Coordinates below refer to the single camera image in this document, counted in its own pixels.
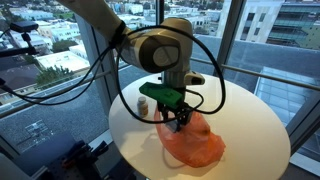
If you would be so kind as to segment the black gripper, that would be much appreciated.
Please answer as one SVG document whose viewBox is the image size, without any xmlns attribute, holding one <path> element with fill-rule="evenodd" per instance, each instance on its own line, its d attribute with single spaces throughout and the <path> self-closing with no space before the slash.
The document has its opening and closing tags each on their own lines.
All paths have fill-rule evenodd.
<svg viewBox="0 0 320 180">
<path fill-rule="evenodd" d="M 157 103 L 157 110 L 162 114 L 163 121 L 177 120 L 177 131 L 180 131 L 183 126 L 189 123 L 192 116 L 192 108 L 187 103 L 182 103 L 176 109 L 164 105 L 160 102 Z M 170 128 L 169 123 L 164 123 L 166 128 Z"/>
</svg>

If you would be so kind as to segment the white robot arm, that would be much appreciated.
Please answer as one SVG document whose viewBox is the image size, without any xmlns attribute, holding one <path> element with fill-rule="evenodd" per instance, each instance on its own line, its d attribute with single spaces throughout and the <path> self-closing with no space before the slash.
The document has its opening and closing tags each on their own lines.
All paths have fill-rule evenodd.
<svg viewBox="0 0 320 180">
<path fill-rule="evenodd" d="M 131 30 L 105 0 L 57 0 L 98 30 L 128 64 L 161 75 L 159 84 L 146 82 L 139 91 L 157 101 L 162 122 L 178 132 L 190 122 L 193 109 L 184 102 L 188 85 L 202 85 L 202 75 L 190 69 L 192 25 L 167 18 L 157 26 Z"/>
</svg>

